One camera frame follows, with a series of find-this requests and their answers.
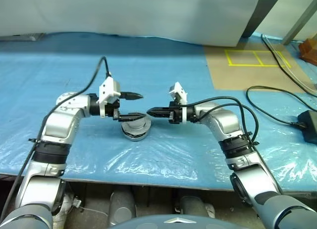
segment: white wall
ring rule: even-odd
[[[309,6],[312,0],[278,0],[256,32],[283,38]],[[304,40],[317,33],[317,13],[295,37]]]

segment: power adapter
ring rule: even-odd
[[[301,113],[298,117],[298,122],[301,123],[301,128],[304,140],[309,143],[317,144],[317,112],[307,110]]]

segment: brown cardboard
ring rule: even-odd
[[[283,45],[273,45],[273,47],[283,55],[296,77],[305,85],[315,89],[286,48]],[[205,46],[204,49],[215,89],[245,90],[250,86],[262,85],[290,92],[303,92],[282,72],[263,44],[239,43],[237,47],[232,48]]]

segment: blue plastic sheet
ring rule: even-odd
[[[121,101],[120,112],[146,112],[168,106],[168,89],[179,81],[189,102],[231,95],[247,104],[242,91],[214,90],[202,46],[158,38],[125,38],[88,33],[45,36],[39,42],[0,42],[0,173],[17,174],[31,148],[42,118],[64,92],[82,89],[99,58],[108,58],[122,91],[144,99]],[[306,63],[299,64],[306,71]],[[98,93],[101,71],[87,93]],[[316,100],[299,94],[314,106]],[[306,108],[276,92],[251,93],[268,112],[289,121]],[[236,107],[229,107],[237,115]],[[287,190],[317,189],[317,147],[302,133],[256,112],[260,122],[259,152]],[[247,116],[248,130],[254,130]],[[67,159],[67,179],[108,183],[232,189],[231,171],[209,129],[199,124],[170,125],[152,119],[148,136],[131,142],[111,118],[83,119]]]

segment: orange object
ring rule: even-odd
[[[306,39],[299,46],[300,58],[317,66],[317,40]]]

